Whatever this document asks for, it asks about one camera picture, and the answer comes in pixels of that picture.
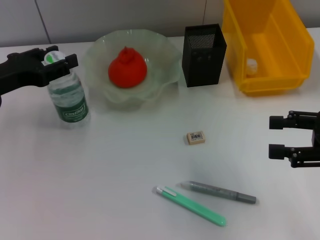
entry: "bottle cap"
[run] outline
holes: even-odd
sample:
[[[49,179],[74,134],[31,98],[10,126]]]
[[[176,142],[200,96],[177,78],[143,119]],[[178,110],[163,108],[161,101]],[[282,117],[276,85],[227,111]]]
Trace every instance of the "bottle cap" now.
[[[50,51],[44,56],[45,65],[53,64],[66,58],[66,55],[61,51]]]

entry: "green pen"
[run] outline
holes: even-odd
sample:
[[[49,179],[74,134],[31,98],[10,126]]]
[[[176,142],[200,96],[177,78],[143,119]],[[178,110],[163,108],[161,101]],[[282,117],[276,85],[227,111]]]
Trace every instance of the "green pen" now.
[[[219,226],[225,226],[227,224],[227,220],[224,216],[221,216],[210,209],[206,208],[205,206],[202,206],[201,204],[192,201],[191,199],[181,195],[180,193],[172,190],[171,188],[167,186],[157,186],[156,192],[159,195],[162,195],[166,197],[167,199],[170,199],[171,201],[175,202],[176,204],[179,204],[182,207],[185,207],[186,209],[190,210],[191,212],[194,212],[195,214],[198,214],[199,216],[203,217],[204,219],[207,219],[208,221],[217,224]]]

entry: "barcode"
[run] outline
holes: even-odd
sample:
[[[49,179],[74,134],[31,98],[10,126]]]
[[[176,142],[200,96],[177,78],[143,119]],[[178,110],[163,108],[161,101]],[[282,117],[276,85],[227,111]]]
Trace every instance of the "barcode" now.
[[[190,137],[192,141],[204,139],[201,132],[190,133]]]

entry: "gray marker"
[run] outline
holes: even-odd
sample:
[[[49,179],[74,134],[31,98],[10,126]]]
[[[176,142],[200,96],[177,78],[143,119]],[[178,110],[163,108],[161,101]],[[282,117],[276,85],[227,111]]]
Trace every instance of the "gray marker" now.
[[[211,186],[195,181],[184,181],[180,183],[180,186],[184,189],[188,189],[194,192],[199,192],[203,194],[208,194],[224,199],[230,199],[234,201],[239,201],[247,204],[255,204],[257,198],[255,196],[246,195],[237,191],[232,191],[216,186]]]

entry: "red fruit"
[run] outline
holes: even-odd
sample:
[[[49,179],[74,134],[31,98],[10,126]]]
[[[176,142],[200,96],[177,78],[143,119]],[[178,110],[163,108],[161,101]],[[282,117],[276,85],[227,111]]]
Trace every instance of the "red fruit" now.
[[[110,81],[119,88],[132,88],[140,84],[147,75],[144,58],[133,48],[124,47],[109,66]]]

